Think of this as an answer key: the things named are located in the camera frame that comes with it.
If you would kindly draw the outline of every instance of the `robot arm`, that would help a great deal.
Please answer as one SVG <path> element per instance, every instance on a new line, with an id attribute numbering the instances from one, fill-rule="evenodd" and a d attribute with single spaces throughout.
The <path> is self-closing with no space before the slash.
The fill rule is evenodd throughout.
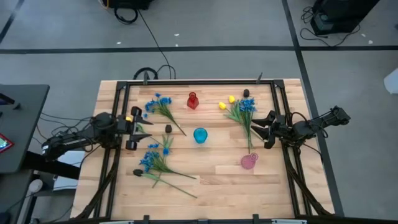
<path id="1" fill-rule="evenodd" d="M 279 138 L 282 142 L 290 146 L 300 147 L 305 140 L 314 138 L 317 132 L 324 132 L 324 129 L 330 125 L 339 126 L 348 124 L 351 119 L 346 112 L 338 106 L 335 106 L 330 109 L 329 112 L 311 120 L 307 120 L 302 116 L 305 119 L 304 121 L 292 124 L 292 116 L 294 114 L 302 116 L 302 114 L 298 112 L 284 116 L 276 115 L 275 111 L 270 111 L 266 118 L 252 120 L 253 123 L 264 128 L 259 126 L 251 127 L 263 140 L 267 141 L 264 143 L 266 149 L 273 147 L 275 138 Z"/>
<path id="2" fill-rule="evenodd" d="M 43 145 L 43 156 L 48 161 L 54 161 L 69 150 L 79 149 L 93 144 L 101 144 L 103 147 L 115 149 L 118 146 L 117 138 L 120 134 L 129 134 L 126 141 L 126 149 L 136 150 L 137 142 L 151 136 L 151 134 L 136 134 L 137 123 L 152 124 L 143 120 L 142 110 L 132 107 L 133 119 L 126 115 L 115 118 L 109 113 L 100 113 L 90 119 L 90 123 L 83 130 L 47 139 Z"/>

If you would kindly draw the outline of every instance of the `concrete floor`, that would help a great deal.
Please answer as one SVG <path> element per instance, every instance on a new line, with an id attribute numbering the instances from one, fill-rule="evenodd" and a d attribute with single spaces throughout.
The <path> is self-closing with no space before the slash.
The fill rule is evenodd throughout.
<path id="1" fill-rule="evenodd" d="M 306 27 L 300 20 L 301 11 L 314 0 L 287 2 L 300 45 L 322 46 L 299 36 L 301 27 Z M 16 4 L 17 0 L 0 1 L 0 27 Z M 343 46 L 398 45 L 394 27 L 398 24 L 397 6 L 395 0 L 380 0 L 361 23 L 361 30 Z M 142 13 L 161 47 L 293 47 L 280 0 L 158 0 Z M 337 34 L 328 41 L 333 44 L 340 39 Z M 97 0 L 25 0 L 0 42 L 0 52 L 111 47 L 155 47 L 155 43 L 141 18 L 131 26 L 122 25 Z M 302 53 L 318 112 L 339 105 L 352 117 L 349 125 L 328 129 L 330 137 L 326 140 L 345 215 L 398 220 L 398 96 L 390 95 L 382 82 L 398 67 L 398 50 Z M 165 54 L 177 78 L 256 78 L 261 72 L 263 78 L 302 77 L 293 50 Z M 49 84 L 44 111 L 82 118 L 93 113 L 101 80 L 131 79 L 142 67 L 159 68 L 163 64 L 159 52 L 0 54 L 0 78 L 7 84 Z M 160 73 L 160 78 L 168 77 L 167 70 Z M 42 121 L 39 125 L 46 135 L 57 127 Z M 39 145 L 32 142 L 30 150 L 39 151 Z M 52 220 L 71 202 L 70 197 L 38 200 L 34 216 L 43 222 Z"/>

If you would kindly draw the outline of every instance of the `wooden table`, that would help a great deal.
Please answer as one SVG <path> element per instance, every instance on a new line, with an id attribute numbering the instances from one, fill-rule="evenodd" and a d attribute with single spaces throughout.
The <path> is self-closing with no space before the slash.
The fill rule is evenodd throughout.
<path id="1" fill-rule="evenodd" d="M 102 81 L 94 114 L 111 113 L 117 81 Z M 299 79 L 284 80 L 291 112 L 299 111 L 309 118 L 308 108 Z M 247 88 L 256 101 L 254 118 L 265 118 L 274 110 L 271 88 L 264 85 L 178 85 L 178 86 L 133 86 L 129 93 L 127 114 L 132 106 L 144 108 L 155 93 L 172 98 L 170 110 L 177 123 L 187 134 L 185 137 L 173 126 L 174 143 L 167 158 L 169 167 L 177 172 L 192 175 L 189 179 L 179 175 L 163 174 L 162 178 L 181 189 L 196 195 L 195 199 L 166 184 L 151 188 L 153 180 L 136 177 L 132 171 L 143 169 L 139 165 L 147 151 L 147 145 L 155 143 L 147 138 L 139 143 L 137 151 L 122 149 L 113 204 L 112 220 L 142 220 L 150 215 L 151 220 L 193 219 L 247 219 L 253 214 L 260 218 L 294 217 L 287 183 L 280 142 L 264 149 L 263 142 L 253 137 L 254 150 L 259 155 L 255 168 L 245 170 L 240 160 L 248 153 L 247 141 L 242 127 L 224 116 L 227 111 L 218 108 L 219 102 L 228 103 L 228 96 L 240 99 Z M 196 110 L 187 107 L 188 94 L 194 91 L 200 104 Z M 282 97 L 278 94 L 279 103 Z M 121 112 L 121 95 L 118 114 Z M 301 119 L 294 116 L 294 122 Z M 161 140 L 166 124 L 170 121 L 157 114 L 149 114 L 145 125 L 148 133 Z M 193 138 L 196 128 L 208 131 L 206 143 L 198 145 Z M 307 144 L 317 149 L 315 139 Z M 307 187 L 318 201 L 333 213 L 333 205 L 319 154 L 302 146 L 301 160 Z M 85 160 L 80 173 L 71 217 L 79 214 L 98 188 L 104 151 L 98 149 Z M 296 186 L 300 211 L 303 200 Z M 101 215 L 105 214 L 108 193 L 103 197 Z"/>

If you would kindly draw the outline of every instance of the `red vase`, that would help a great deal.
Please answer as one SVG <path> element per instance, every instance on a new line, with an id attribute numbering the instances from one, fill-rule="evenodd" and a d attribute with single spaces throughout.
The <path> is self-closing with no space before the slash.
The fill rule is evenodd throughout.
<path id="1" fill-rule="evenodd" d="M 199 105 L 199 99 L 197 98 L 197 94 L 194 92 L 189 93 L 187 106 L 191 107 L 192 109 L 196 109 L 198 105 Z"/>

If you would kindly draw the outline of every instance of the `blue glass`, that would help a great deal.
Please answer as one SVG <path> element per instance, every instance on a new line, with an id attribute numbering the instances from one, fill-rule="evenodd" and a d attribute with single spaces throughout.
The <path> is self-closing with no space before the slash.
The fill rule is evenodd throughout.
<path id="1" fill-rule="evenodd" d="M 207 131 L 204 128 L 196 128 L 193 132 L 193 137 L 198 144 L 202 144 L 206 141 Z"/>

